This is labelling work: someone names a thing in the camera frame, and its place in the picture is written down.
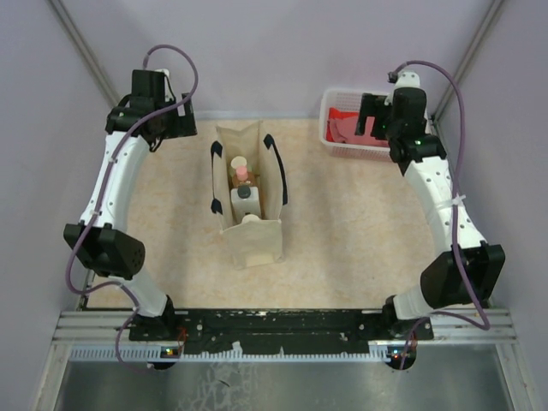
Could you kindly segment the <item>green bottle beige cap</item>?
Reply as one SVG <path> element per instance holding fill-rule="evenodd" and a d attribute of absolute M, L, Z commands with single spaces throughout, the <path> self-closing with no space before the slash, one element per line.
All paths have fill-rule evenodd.
<path fill-rule="evenodd" d="M 232 170 L 237 170 L 240 167 L 247 167 L 247 159 L 243 156 L 236 156 L 230 162 Z"/>

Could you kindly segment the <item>orange lotion bottle pink cap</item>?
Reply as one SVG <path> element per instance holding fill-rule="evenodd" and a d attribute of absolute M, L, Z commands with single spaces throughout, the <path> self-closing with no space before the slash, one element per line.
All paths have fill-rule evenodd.
<path fill-rule="evenodd" d="M 241 186 L 258 187 L 256 177 L 247 166 L 241 165 L 235 169 L 235 174 L 232 179 L 233 188 Z"/>

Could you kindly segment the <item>white bottle grey cap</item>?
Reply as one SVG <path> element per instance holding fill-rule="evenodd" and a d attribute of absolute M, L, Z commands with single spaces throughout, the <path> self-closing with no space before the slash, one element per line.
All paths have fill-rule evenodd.
<path fill-rule="evenodd" d="M 259 189 L 255 186 L 242 185 L 230 191 L 230 200 L 234 214 L 238 220 L 253 214 L 261 217 Z"/>

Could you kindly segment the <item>beige canvas tote bag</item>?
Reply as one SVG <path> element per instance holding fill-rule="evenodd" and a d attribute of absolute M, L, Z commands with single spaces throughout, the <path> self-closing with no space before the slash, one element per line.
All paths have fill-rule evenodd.
<path fill-rule="evenodd" d="M 230 191 L 235 171 L 230 162 L 236 156 L 247 159 L 247 168 L 258 179 L 261 220 L 241 223 L 234 214 Z M 267 265 L 283 256 L 281 212 L 288 204 L 288 185 L 283 160 L 274 137 L 262 122 L 237 130 L 216 127 L 211 144 L 211 212 L 217 216 L 221 236 L 238 268 Z"/>

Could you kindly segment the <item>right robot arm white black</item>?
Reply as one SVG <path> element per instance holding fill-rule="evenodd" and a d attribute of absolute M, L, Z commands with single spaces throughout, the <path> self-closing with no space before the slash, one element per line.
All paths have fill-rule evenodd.
<path fill-rule="evenodd" d="M 414 189 L 432 233 L 436 258 L 410 290 L 385 303 L 384 332 L 403 338 L 413 320 L 454 305 L 472 304 L 487 329 L 482 304 L 488 300 L 505 262 L 498 244 L 491 244 L 472 222 L 464 196 L 450 171 L 442 141 L 426 130 L 426 92 L 417 86 L 397 88 L 390 96 L 364 93 L 355 132 L 363 135 L 373 120 L 371 135 L 386 140 L 390 159 Z"/>

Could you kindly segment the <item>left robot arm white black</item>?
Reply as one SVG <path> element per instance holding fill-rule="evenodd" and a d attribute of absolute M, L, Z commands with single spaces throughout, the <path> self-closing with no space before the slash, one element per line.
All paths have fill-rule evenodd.
<path fill-rule="evenodd" d="M 128 210 L 140 167 L 147 154 L 164 140 L 197 133 L 191 97 L 177 97 L 166 69 L 136 69 L 130 94 L 107 116 L 103 161 L 86 209 L 78 223 L 66 224 L 63 238 L 71 248 L 65 281 L 80 261 L 87 269 L 128 293 L 135 318 L 147 323 L 157 338 L 173 337 L 178 329 L 173 303 L 152 280 L 145 267 L 142 241 L 128 234 Z"/>

